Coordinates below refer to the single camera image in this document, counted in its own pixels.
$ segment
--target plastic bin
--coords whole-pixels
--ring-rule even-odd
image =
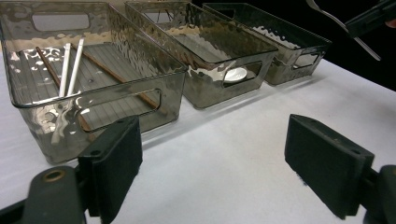
[[[49,163],[74,159],[118,119],[139,115],[145,132],[178,118],[187,66],[110,4],[0,2],[0,12],[11,102]],[[81,38],[93,60],[81,57],[73,93],[59,97],[64,45]]]
[[[125,3],[126,15],[189,67],[183,95],[206,108],[261,87],[277,48],[188,2]]]
[[[278,85],[311,76],[331,41],[245,3],[203,3],[203,9],[278,48],[265,81]]]

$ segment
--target black object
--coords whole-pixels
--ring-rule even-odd
[[[50,168],[31,183],[26,200],[0,211],[0,223],[85,223],[84,211],[110,223],[142,163],[139,118],[120,119],[78,156],[78,166]]]
[[[285,159],[341,219],[366,209],[366,223],[396,223],[396,165],[371,169],[375,155],[323,123],[290,115]]]
[[[350,37],[357,37],[383,26],[385,21],[396,19],[396,1],[383,0],[376,6],[346,22]]]

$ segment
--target dark wall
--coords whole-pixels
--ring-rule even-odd
[[[328,17],[310,8],[305,0],[192,0],[201,7],[204,2],[244,2],[269,12],[285,21],[305,28],[332,41],[325,59],[352,73],[396,91],[396,29],[382,26],[361,39],[372,48],[382,60],[376,61],[355,40]],[[346,22],[376,4],[374,0],[316,0],[327,12]]]

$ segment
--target white table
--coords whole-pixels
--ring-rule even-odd
[[[3,63],[0,90],[1,209],[24,199],[50,166],[10,103]],[[377,171],[396,163],[396,92],[322,60],[312,77],[263,83],[206,110],[183,99],[176,122],[142,135],[143,164],[114,223],[361,224],[363,207],[340,220],[285,163],[290,114],[372,151]]]

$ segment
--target metal utensil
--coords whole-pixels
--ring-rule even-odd
[[[338,20],[336,17],[334,17],[334,15],[323,11],[315,2],[315,0],[305,0],[306,3],[312,7],[314,10],[320,12],[321,14],[329,17],[330,19],[332,19],[333,21],[335,21],[339,26],[341,26],[345,32],[349,33],[347,27],[340,21]],[[353,38],[356,42],[358,42],[359,45],[361,45],[362,48],[364,48],[371,56],[373,56],[373,58],[375,58],[377,61],[381,61],[381,57],[379,57],[372,49],[370,49],[370,47],[368,47],[360,38],[355,37]]]

